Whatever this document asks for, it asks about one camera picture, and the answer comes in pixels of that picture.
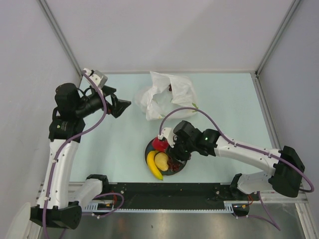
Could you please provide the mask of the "dark red fake grapes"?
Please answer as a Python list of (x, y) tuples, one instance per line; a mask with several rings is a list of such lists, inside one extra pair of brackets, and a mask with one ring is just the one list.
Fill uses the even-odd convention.
[(182, 163), (180, 163), (179, 161), (173, 159), (170, 156), (168, 157), (167, 164), (168, 164), (169, 170), (172, 171), (172, 172), (177, 172), (177, 171), (181, 170), (184, 167), (184, 165)]

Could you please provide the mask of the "red fake dragon fruit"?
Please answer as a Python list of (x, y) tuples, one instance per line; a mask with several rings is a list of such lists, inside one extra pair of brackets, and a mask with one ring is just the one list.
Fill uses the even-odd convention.
[(169, 147), (168, 141), (164, 139), (158, 139), (158, 137), (155, 137), (152, 141), (152, 147), (154, 150), (157, 150), (159, 152), (165, 152), (166, 149)]

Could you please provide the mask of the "yellow fake pear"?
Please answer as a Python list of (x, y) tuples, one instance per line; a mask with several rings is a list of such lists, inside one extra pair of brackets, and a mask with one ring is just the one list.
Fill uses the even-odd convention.
[(155, 155), (155, 165), (161, 171), (168, 171), (168, 161), (169, 157), (164, 152), (159, 152)]

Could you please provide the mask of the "dark blue ceramic plate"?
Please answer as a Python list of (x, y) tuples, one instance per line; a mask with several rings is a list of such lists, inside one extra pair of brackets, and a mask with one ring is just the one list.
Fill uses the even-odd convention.
[(186, 163), (174, 161), (164, 152), (160, 152), (152, 146), (152, 140), (147, 144), (145, 149), (145, 163), (150, 172), (159, 180), (164, 176), (172, 176), (184, 169)]

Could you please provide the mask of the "yellow fake lemon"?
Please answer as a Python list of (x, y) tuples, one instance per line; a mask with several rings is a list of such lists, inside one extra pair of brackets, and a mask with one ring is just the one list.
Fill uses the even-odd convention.
[(147, 165), (153, 176), (155, 176), (159, 180), (163, 180), (163, 175), (157, 168), (155, 164), (155, 155), (158, 153), (157, 150), (152, 150), (147, 155)]

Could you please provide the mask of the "white printed plastic bag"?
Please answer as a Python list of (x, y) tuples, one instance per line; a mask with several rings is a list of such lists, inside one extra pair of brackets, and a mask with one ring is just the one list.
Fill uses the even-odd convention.
[(159, 120), (175, 109), (199, 108), (198, 98), (191, 79), (183, 75), (150, 72), (152, 85), (140, 89), (135, 103), (146, 114), (147, 120)]

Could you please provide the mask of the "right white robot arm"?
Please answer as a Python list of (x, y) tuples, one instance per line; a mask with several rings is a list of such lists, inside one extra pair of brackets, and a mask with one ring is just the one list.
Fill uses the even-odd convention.
[(235, 140), (227, 140), (214, 129), (200, 131), (184, 120), (175, 128), (163, 128), (159, 138), (168, 142), (166, 153), (180, 162), (190, 160), (191, 154), (198, 152), (203, 156), (238, 160), (260, 169), (259, 173), (239, 173), (234, 176), (230, 195), (236, 200), (253, 192), (271, 189), (290, 198), (299, 194), (305, 166), (297, 152), (289, 146), (284, 146), (282, 150), (254, 148)]

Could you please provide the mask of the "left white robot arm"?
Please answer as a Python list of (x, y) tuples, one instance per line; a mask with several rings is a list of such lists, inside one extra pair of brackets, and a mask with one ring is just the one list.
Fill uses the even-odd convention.
[(103, 86), (100, 92), (93, 87), (90, 95), (80, 96), (78, 88), (65, 83), (55, 90), (56, 108), (49, 126), (49, 161), (42, 191), (36, 206), (30, 209), (30, 220), (45, 228), (75, 229), (78, 227), (84, 208), (98, 197), (111, 196), (106, 175), (91, 174), (85, 183), (69, 196), (69, 181), (73, 160), (86, 132), (84, 118), (98, 110), (104, 115), (118, 118), (130, 101), (120, 100), (116, 89)]

